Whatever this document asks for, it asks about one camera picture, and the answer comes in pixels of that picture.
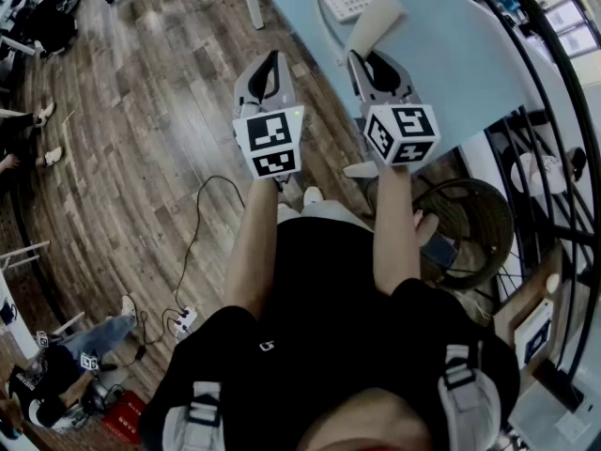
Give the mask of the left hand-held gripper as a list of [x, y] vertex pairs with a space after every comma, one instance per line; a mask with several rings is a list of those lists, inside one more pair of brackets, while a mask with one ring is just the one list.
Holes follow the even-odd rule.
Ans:
[[258, 56], [234, 91], [234, 134], [253, 178], [285, 181], [299, 172], [305, 106], [296, 100], [285, 55]]

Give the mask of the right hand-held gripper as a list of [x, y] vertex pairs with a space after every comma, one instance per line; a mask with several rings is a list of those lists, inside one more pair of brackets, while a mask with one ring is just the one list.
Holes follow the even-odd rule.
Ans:
[[422, 103], [408, 71], [389, 55], [373, 51], [372, 67], [374, 86], [363, 58], [348, 52], [347, 70], [361, 100], [367, 148], [385, 165], [423, 163], [440, 141], [432, 106]]

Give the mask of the white telephone handset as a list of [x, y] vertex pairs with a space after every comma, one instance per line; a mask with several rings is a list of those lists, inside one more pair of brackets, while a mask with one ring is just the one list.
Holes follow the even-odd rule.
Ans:
[[345, 53], [354, 51], [366, 58], [407, 16], [407, 11], [399, 0], [372, 0], [353, 26]]

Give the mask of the person's left forearm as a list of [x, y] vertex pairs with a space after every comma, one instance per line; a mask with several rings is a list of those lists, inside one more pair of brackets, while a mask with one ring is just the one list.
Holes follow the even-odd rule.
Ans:
[[255, 180], [226, 269], [225, 303], [246, 309], [256, 319], [261, 316], [273, 286], [277, 211], [275, 181]]

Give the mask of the person's right forearm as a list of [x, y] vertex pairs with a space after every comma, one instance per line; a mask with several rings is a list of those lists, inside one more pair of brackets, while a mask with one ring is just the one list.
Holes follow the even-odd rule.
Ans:
[[373, 273], [379, 291], [392, 295], [407, 279], [420, 278], [420, 248], [406, 167], [381, 167], [373, 242]]

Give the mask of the person's grey trousers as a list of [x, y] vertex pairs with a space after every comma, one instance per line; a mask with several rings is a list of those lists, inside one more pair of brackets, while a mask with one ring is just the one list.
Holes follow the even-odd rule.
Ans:
[[345, 222], [372, 231], [359, 217], [335, 200], [313, 202], [305, 205], [301, 211], [296, 211], [284, 203], [278, 205], [278, 225], [291, 219], [309, 217]]

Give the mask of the brown wicker basket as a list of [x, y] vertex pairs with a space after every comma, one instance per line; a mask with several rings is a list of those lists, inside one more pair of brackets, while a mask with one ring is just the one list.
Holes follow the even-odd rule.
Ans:
[[457, 248], [449, 269], [434, 264], [421, 251], [425, 281], [448, 290], [477, 288], [498, 273], [510, 254], [514, 240], [510, 206], [495, 187], [482, 180], [445, 180], [416, 197], [413, 208], [438, 217], [435, 232], [454, 240]]

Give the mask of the blue cloth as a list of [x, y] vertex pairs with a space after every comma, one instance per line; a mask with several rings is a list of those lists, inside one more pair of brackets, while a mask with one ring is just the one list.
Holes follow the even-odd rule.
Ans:
[[443, 269], [452, 267], [457, 256], [455, 241], [436, 231], [421, 248], [422, 254]]

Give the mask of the black metal railing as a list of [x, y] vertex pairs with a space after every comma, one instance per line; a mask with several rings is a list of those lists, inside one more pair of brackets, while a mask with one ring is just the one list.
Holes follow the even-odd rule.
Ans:
[[[540, 166], [542, 171], [542, 180], [544, 186], [544, 197], [547, 201], [547, 225], [541, 227], [547, 233], [553, 234], [553, 236], [557, 239], [563, 241], [569, 241], [572, 244], [572, 276], [571, 276], [571, 290], [569, 296], [569, 303], [567, 309], [567, 321], [564, 328], [564, 338], [562, 341], [562, 349], [560, 351], [560, 356], [558, 358], [558, 362], [555, 366], [553, 364], [541, 364], [535, 369], [534, 377], [539, 380], [542, 384], [544, 384], [549, 391], [555, 393], [556, 397], [562, 395], [564, 393], [567, 396], [567, 400], [572, 399], [576, 402], [576, 404], [565, 404], [568, 408], [572, 409], [577, 404], [582, 402], [583, 397], [579, 394], [580, 391], [576, 391], [576, 388], [573, 386], [574, 378], [578, 371], [578, 365], [580, 364], [582, 355], [585, 351], [586, 344], [588, 341], [588, 336], [593, 323], [593, 316], [596, 308], [596, 303], [601, 293], [601, 154], [597, 147], [598, 142], [596, 139], [596, 133], [593, 128], [593, 123], [591, 120], [590, 112], [588, 104], [586, 103], [585, 96], [583, 94], [581, 85], [578, 83], [578, 78], [573, 69], [573, 66], [568, 61], [568, 57], [565, 51], [562, 49], [562, 45], [560, 44], [559, 38], [554, 34], [551, 29], [550, 24], [547, 22], [546, 17], [544, 17], [542, 10], [536, 4], [534, 0], [517, 0], [522, 7], [526, 10], [529, 17], [531, 17], [531, 22], [535, 29], [540, 32], [540, 36], [543, 38], [547, 49], [550, 52], [550, 55], [557, 65], [559, 70], [559, 74], [562, 77], [563, 85], [566, 89], [567, 95], [571, 101], [577, 122], [578, 127], [583, 140], [583, 148], [585, 150], [587, 156], [587, 163], [591, 178], [591, 186], [593, 191], [593, 222], [592, 227], [595, 230], [594, 233], [590, 233], [587, 231], [580, 231], [577, 229], [577, 210], [575, 207], [575, 196], [578, 196], [578, 192], [575, 190], [575, 187], [572, 183], [571, 178], [567, 172], [567, 160], [565, 158], [565, 148], [563, 145], [563, 140], [560, 135], [559, 126], [557, 123], [557, 119], [555, 117], [554, 111], [552, 109], [550, 100], [547, 96], [547, 93], [544, 89], [542, 81], [539, 78], [539, 75], [534, 68], [532, 60], [528, 57], [524, 46], [520, 43], [517, 38], [516, 33], [511, 29], [508, 22], [498, 11], [496, 4], [493, 3], [492, 0], [484, 0], [486, 5], [492, 10], [495, 17], [499, 20], [502, 28], [505, 30], [506, 34], [513, 42], [514, 46], [517, 49], [518, 54], [520, 55], [523, 63], [525, 64], [527, 71], [529, 72], [531, 79], [539, 93], [539, 96], [544, 105], [545, 114], [547, 116], [548, 123], [551, 126], [551, 130], [553, 131], [553, 135], [555, 137], [555, 142], [560, 153], [560, 158], [562, 160], [562, 170], [564, 172], [564, 178], [566, 181], [566, 201], [569, 204], [569, 214], [568, 214], [568, 224], [569, 226], [561, 226], [556, 225], [554, 221], [553, 208], [551, 206], [551, 193], [547, 183], [547, 177], [545, 171], [542, 169], [543, 161], [542, 154], [538, 149], [538, 144], [542, 144], [542, 140], [537, 140], [538, 137], [534, 135], [534, 130], [532, 129], [532, 123], [530, 118], [528, 117], [525, 109], [522, 107], [519, 108], [519, 112], [521, 115], [521, 119], [526, 126], [526, 130], [531, 139], [532, 148], [531, 151], [534, 157], [537, 159], [537, 164]], [[567, 349], [568, 344], [568, 334], [569, 329], [572, 323], [572, 315], [574, 310], [574, 302], [576, 295], [576, 283], [577, 283], [577, 261], [578, 261], [578, 252], [577, 248], [579, 245], [590, 247], [593, 251], [593, 264], [589, 266], [589, 298], [586, 307], [586, 313], [584, 320], [582, 322], [582, 329], [580, 333], [580, 338], [578, 341], [577, 348], [574, 353], [574, 357], [572, 359], [572, 364], [569, 367], [567, 373], [561, 371], [561, 363], [565, 354], [565, 350]]]

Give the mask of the person's black t-shirt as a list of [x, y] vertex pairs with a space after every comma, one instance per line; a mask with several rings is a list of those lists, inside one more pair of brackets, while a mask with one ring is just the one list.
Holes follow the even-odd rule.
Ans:
[[273, 287], [259, 318], [237, 306], [180, 342], [139, 431], [147, 451], [296, 451], [323, 414], [379, 388], [425, 421], [436, 451], [469, 451], [451, 409], [493, 391], [494, 425], [516, 405], [516, 356], [448, 292], [417, 279], [376, 289], [373, 235], [297, 218], [277, 227]]

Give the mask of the white power strip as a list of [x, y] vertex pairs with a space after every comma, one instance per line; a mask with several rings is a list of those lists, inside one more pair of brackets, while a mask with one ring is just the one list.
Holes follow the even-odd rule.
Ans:
[[172, 327], [173, 334], [177, 341], [185, 339], [193, 332], [198, 314], [193, 307], [186, 306], [183, 311], [180, 311], [176, 318], [173, 319]]

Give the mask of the white cardboard box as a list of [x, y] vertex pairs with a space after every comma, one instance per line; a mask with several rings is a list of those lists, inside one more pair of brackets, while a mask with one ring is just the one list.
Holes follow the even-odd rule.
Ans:
[[519, 368], [527, 366], [550, 337], [554, 302], [544, 299], [515, 329], [514, 342]]

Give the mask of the red box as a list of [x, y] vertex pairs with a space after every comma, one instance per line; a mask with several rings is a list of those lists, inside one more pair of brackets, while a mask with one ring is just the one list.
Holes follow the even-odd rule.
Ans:
[[146, 403], [133, 391], [125, 391], [100, 422], [121, 442], [138, 445], [141, 443], [139, 420], [145, 407]]

